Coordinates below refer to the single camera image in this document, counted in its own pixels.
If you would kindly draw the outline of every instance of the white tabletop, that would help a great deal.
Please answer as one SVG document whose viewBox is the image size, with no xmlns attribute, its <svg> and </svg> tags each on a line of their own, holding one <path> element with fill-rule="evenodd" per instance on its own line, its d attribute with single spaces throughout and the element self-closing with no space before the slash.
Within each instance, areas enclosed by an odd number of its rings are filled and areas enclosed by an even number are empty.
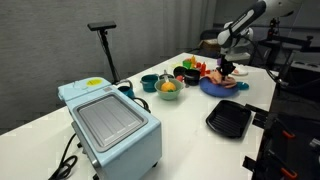
<svg viewBox="0 0 320 180">
<path fill-rule="evenodd" d="M 172 74 L 177 63 L 191 56 L 180 54 L 129 78 L 136 97 L 146 100 L 151 113 L 162 123 L 163 156 L 143 180 L 251 179 L 252 173 L 243 168 L 242 163 L 245 156 L 256 159 L 262 129 L 250 122 L 242 140 L 230 140 L 213 132 L 205 119 L 222 99 L 205 94 L 199 86 L 184 88 L 174 101 L 164 101 L 157 93 L 146 93 L 142 89 L 143 75 L 162 74 L 163 70 Z M 214 59 L 196 56 L 196 60 L 206 62 L 207 68 L 216 67 Z M 233 77 L 248 83 L 249 90 L 224 99 L 268 111 L 275 83 L 265 70 L 245 68 L 248 75 Z M 74 134 L 72 121 L 64 107 L 0 136 L 0 179 L 48 179 Z M 75 138 L 67 155 L 79 158 L 69 179 L 91 180 L 95 171 L 82 149 L 77 148 L 78 142 Z"/>
</svg>

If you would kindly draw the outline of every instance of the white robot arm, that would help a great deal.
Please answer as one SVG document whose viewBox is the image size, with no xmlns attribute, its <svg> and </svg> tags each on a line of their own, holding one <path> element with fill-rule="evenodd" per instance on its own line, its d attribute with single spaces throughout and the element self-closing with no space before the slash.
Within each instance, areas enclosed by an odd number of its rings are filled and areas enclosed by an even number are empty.
<svg viewBox="0 0 320 180">
<path fill-rule="evenodd" d="M 221 47 L 222 62 L 227 67 L 221 67 L 222 75 L 228 75 L 233 70 L 232 63 L 227 64 L 228 55 L 235 47 L 246 46 L 253 38 L 253 31 L 249 28 L 258 18 L 275 18 L 289 16 L 298 9 L 304 0 L 258 0 L 247 9 L 237 20 L 226 23 L 224 29 L 218 35 L 218 43 Z"/>
</svg>

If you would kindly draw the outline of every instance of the blue plate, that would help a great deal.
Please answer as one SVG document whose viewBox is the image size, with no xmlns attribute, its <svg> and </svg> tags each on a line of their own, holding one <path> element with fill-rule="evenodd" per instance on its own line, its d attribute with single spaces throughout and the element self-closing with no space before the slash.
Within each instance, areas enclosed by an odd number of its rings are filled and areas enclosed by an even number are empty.
<svg viewBox="0 0 320 180">
<path fill-rule="evenodd" d="M 211 96 L 229 97 L 237 93 L 239 87 L 224 88 L 223 86 L 213 84 L 208 77 L 203 77 L 200 79 L 200 89 Z"/>
</svg>

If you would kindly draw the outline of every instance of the orange fruit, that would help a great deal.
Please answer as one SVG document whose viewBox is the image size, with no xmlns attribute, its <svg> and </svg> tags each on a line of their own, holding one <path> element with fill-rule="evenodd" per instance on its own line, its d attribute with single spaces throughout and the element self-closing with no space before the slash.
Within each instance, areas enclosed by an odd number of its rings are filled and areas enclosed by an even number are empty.
<svg viewBox="0 0 320 180">
<path fill-rule="evenodd" d="M 172 82 L 165 82 L 161 86 L 161 91 L 172 92 L 176 90 L 176 86 Z"/>
</svg>

